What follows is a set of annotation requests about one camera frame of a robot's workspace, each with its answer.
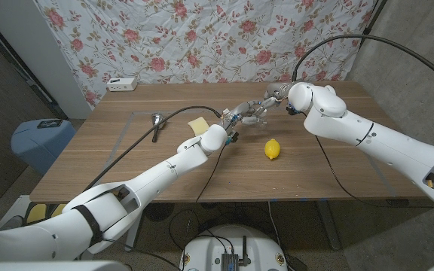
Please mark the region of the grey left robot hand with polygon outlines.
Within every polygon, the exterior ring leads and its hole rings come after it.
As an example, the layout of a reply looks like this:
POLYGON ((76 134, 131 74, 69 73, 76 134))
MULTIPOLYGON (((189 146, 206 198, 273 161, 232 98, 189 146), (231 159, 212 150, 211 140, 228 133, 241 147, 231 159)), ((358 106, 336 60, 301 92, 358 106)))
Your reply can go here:
POLYGON ((262 102, 257 100, 251 100, 239 104, 236 108, 230 111, 224 110, 221 126, 227 133, 231 133, 233 128, 238 123, 242 123, 244 125, 254 125, 261 123, 263 121, 263 117, 267 113, 267 110, 265 110, 263 115, 255 115, 255 112, 261 103, 262 102))

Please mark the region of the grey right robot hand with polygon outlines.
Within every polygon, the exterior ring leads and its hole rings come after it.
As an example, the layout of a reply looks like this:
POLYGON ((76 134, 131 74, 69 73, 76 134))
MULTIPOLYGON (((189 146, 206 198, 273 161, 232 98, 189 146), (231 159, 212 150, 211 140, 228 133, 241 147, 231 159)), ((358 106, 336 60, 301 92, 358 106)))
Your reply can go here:
POLYGON ((263 115, 264 111, 272 106, 278 106, 288 97, 292 83, 271 83, 264 93, 264 100, 255 112, 255 115, 263 115))

